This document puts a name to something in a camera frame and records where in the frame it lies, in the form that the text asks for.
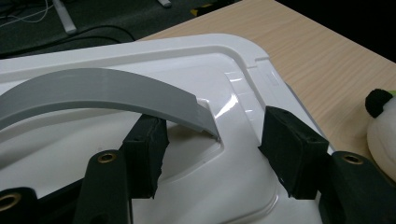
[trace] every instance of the white plastic tray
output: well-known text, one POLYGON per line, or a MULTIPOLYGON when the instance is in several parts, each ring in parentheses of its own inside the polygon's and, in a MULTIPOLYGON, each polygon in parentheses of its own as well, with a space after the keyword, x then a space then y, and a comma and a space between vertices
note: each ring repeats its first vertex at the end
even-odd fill
MULTIPOLYGON (((133 200, 134 223, 321 223, 318 204, 289 199, 257 149, 266 105, 289 110, 317 131, 257 45, 233 35, 197 35, 3 60, 0 94, 28 78, 80 67, 134 72, 189 91, 218 127, 220 141, 168 122, 171 143, 158 191, 154 200, 133 200)), ((0 190, 31 187, 42 197, 82 178, 89 158, 119 148, 138 118, 69 110, 0 131, 0 190)))

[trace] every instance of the wooden table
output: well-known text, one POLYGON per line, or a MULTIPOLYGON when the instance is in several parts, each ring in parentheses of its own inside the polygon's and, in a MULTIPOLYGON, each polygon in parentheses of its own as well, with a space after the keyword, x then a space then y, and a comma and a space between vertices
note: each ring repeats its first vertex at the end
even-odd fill
POLYGON ((364 100, 375 88, 396 90, 396 63, 274 0, 243 0, 145 39, 209 33, 261 46, 334 149, 371 158, 364 100))

